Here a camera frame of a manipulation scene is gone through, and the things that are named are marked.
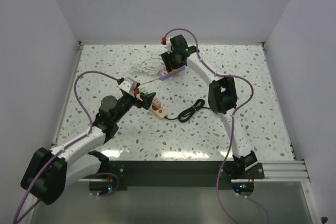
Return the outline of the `pink brown USB charger plug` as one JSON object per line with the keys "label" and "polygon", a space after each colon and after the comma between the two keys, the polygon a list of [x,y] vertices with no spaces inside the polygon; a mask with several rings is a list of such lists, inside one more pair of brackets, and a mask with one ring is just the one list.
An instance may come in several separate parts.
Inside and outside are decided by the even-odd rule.
{"label": "pink brown USB charger plug", "polygon": [[158,110],[161,108],[161,101],[158,98],[154,98],[152,100],[152,109],[153,110]]}

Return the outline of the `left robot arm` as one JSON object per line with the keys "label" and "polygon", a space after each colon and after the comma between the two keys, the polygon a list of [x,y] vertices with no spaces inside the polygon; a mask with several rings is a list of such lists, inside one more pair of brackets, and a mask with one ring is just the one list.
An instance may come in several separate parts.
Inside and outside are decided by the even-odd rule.
{"label": "left robot arm", "polygon": [[93,175],[103,178],[108,174],[106,158],[94,149],[114,137],[119,129],[117,123],[132,107],[148,110],[156,96],[154,92],[142,91],[140,84],[129,78],[119,80],[118,84],[122,96],[118,99],[112,95],[104,97],[87,130],[60,146],[50,150],[41,147],[33,154],[20,182],[21,188],[50,205],[70,184],[75,162],[88,155],[100,158],[90,166]]}

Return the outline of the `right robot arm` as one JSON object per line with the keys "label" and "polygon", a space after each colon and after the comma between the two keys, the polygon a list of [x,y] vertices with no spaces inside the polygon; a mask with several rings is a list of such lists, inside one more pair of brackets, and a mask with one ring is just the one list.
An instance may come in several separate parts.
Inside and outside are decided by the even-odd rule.
{"label": "right robot arm", "polygon": [[[195,71],[208,85],[208,105],[220,117],[229,135],[229,148],[220,166],[219,177],[227,172],[230,178],[246,178],[258,161],[249,143],[235,130],[235,114],[253,98],[253,85],[243,77],[215,71],[200,56],[198,42],[189,46],[183,35],[165,35],[161,43],[166,46],[166,52],[161,54],[161,58],[168,73],[186,66]],[[251,89],[250,97],[241,105],[237,104],[235,79],[246,82]]]}

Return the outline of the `beige power strip red sockets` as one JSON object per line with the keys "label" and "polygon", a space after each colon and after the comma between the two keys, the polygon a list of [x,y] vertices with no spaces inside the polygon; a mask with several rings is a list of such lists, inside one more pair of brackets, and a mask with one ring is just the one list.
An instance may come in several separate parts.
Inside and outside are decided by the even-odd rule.
{"label": "beige power strip red sockets", "polygon": [[156,97],[156,93],[148,93],[144,88],[137,88],[134,91],[135,97],[140,101],[141,107],[150,110],[159,119],[167,116],[167,110],[162,107],[161,101]]}

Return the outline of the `green USB charger plug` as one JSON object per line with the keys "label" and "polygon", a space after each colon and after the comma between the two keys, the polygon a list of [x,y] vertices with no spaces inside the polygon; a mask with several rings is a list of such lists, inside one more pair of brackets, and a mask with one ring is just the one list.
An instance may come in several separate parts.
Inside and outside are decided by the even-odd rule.
{"label": "green USB charger plug", "polygon": [[148,90],[145,87],[141,87],[139,91],[140,91],[140,94],[148,94]]}

